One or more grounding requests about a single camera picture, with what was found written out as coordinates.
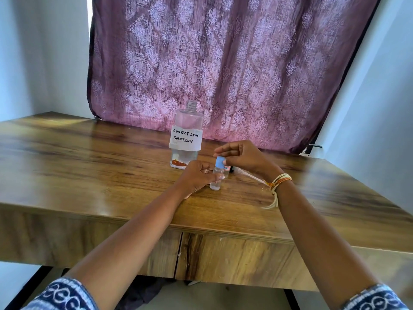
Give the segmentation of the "person's right hand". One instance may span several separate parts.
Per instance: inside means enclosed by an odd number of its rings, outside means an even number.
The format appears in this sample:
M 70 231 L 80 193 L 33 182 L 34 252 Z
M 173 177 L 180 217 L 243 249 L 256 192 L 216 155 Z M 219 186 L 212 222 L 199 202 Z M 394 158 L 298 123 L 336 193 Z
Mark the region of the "person's right hand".
M 272 162 L 250 140 L 240 140 L 226 143 L 214 150 L 214 157 L 226 155 L 235 156 L 235 167 L 241 168 L 257 177 L 272 182 L 284 171 Z

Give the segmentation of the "person's left hand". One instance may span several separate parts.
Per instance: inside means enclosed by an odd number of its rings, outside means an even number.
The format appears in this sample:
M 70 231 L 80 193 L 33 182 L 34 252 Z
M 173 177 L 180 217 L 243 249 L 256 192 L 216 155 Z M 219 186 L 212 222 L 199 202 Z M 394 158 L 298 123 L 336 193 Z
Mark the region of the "person's left hand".
M 203 174 L 197 169 L 197 160 L 191 161 L 173 185 L 173 195 L 184 200 L 194 192 L 209 185 L 214 179 L 214 174 Z

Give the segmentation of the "small clear vial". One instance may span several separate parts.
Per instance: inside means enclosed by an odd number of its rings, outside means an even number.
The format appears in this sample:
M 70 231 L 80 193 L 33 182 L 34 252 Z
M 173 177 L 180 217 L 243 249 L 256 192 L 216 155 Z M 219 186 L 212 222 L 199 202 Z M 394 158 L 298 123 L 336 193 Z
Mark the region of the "small clear vial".
M 213 182 L 211 182 L 209 184 L 210 189 L 214 190 L 214 191 L 218 191 L 220 189 L 220 186 L 222 184 L 222 181 L 225 178 L 225 174 L 224 174 L 225 170 L 224 167 L 221 166 L 215 166 L 214 170 L 213 170 L 213 174 L 215 176 L 215 179 Z

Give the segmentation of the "person's right forearm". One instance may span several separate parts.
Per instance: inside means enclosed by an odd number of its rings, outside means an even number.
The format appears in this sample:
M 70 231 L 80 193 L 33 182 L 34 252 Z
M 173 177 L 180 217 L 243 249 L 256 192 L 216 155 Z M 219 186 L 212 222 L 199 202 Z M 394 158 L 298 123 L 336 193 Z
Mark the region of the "person's right forearm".
M 278 207 L 319 292 L 331 310 L 380 283 L 291 180 L 276 188 Z

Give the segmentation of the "person's left forearm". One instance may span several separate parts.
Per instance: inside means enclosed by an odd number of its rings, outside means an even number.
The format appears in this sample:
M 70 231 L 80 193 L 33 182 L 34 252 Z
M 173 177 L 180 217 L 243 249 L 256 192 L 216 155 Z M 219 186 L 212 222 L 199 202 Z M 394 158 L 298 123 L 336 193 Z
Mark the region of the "person's left forearm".
M 90 293 L 99 310 L 114 310 L 193 191 L 175 183 L 95 247 L 67 273 Z

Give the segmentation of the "clear plastic dropper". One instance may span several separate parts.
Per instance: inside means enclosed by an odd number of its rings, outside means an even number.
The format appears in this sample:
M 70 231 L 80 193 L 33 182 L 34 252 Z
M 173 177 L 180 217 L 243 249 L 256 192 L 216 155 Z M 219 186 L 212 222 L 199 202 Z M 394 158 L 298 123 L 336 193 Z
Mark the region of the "clear plastic dropper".
M 251 174 L 251 173 L 249 173 L 249 172 L 247 172 L 247 171 L 245 171 L 245 170 L 243 170 L 243 169 L 241 169 L 241 168 L 232 166 L 231 169 L 233 170 L 233 173 L 235 173 L 235 174 L 239 174 L 239 175 L 243 175 L 243 176 L 250 177 L 250 178 L 256 180 L 257 182 L 260 182 L 261 184 L 264 184 L 264 185 L 266 185 L 266 186 L 269 186 L 269 184 L 268 184 L 266 181 L 264 181 L 263 179 L 260 179 L 260 178 L 256 177 L 255 175 L 253 175 L 253 174 Z

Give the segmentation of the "large clear bottle white label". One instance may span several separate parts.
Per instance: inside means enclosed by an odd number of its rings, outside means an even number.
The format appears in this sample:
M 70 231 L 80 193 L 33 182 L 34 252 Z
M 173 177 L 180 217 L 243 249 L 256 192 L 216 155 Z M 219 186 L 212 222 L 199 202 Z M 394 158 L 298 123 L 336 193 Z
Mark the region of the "large clear bottle white label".
M 197 110 L 197 101 L 189 100 L 176 112 L 168 147 L 172 150 L 170 166 L 185 169 L 197 159 L 201 150 L 204 114 Z

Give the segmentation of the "orange white wrist thread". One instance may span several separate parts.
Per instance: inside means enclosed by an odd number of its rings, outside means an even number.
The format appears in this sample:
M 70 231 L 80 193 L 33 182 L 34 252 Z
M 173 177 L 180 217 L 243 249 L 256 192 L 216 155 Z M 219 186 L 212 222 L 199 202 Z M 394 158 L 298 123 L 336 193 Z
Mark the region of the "orange white wrist thread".
M 271 209 L 271 208 L 277 208 L 278 207 L 279 201 L 278 201 L 278 195 L 277 195 L 277 188 L 280 186 L 280 184 L 282 184 L 283 182 L 286 182 L 286 181 L 292 181 L 292 177 L 287 173 L 283 173 L 283 174 L 277 176 L 272 182 L 264 181 L 264 184 L 267 187 L 269 187 L 269 189 L 270 189 L 270 191 L 271 191 L 271 193 L 274 197 L 274 200 L 270 205 L 268 205 L 266 207 L 262 207 L 262 209 Z

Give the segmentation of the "purple patterned curtain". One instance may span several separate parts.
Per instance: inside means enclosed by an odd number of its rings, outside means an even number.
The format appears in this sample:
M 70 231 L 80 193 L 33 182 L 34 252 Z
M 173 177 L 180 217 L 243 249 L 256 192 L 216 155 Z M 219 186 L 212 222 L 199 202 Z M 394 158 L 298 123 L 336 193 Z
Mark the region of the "purple patterned curtain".
M 299 154 L 321 129 L 379 0 L 92 0 L 97 118 Z

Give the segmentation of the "wooden table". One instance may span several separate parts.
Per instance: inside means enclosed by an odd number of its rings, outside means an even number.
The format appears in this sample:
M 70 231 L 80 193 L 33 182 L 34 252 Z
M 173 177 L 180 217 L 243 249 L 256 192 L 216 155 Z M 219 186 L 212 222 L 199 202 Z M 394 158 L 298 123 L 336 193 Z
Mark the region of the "wooden table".
M 47 113 L 0 123 L 0 261 L 73 267 L 166 190 L 169 135 Z M 401 298 L 413 216 L 326 160 L 267 151 Z M 270 191 L 231 174 L 183 201 L 138 274 L 318 291 Z

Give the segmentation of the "dark cloth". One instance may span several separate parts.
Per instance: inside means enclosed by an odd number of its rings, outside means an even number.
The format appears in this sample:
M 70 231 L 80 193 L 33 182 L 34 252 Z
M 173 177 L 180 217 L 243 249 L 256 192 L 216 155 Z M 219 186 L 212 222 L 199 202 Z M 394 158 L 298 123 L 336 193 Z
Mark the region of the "dark cloth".
M 115 310 L 137 310 L 156 297 L 164 286 L 173 282 L 173 279 L 138 275 L 116 305 Z

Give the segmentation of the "black metal table leg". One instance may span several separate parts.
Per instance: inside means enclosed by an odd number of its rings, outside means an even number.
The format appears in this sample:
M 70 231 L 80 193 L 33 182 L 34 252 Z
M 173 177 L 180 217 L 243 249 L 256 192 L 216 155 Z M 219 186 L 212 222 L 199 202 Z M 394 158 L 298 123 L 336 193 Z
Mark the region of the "black metal table leg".
M 42 265 L 38 271 L 28 280 L 28 282 L 22 287 L 18 294 L 10 301 L 4 310 L 20 310 L 24 303 L 29 299 L 30 295 L 45 279 L 45 277 L 53 269 L 52 266 Z
M 297 302 L 297 299 L 294 295 L 294 292 L 291 289 L 283 289 L 285 297 L 288 301 L 291 310 L 301 310 Z

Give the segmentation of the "blue white patterned sleeve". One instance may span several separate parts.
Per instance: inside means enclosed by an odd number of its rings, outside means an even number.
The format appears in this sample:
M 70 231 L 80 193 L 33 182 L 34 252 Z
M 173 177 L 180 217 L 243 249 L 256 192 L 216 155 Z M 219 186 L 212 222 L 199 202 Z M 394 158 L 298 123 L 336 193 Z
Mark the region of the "blue white patterned sleeve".
M 409 310 L 409 308 L 389 286 L 376 284 L 350 298 L 340 310 Z
M 99 310 L 80 281 L 60 277 L 21 310 Z

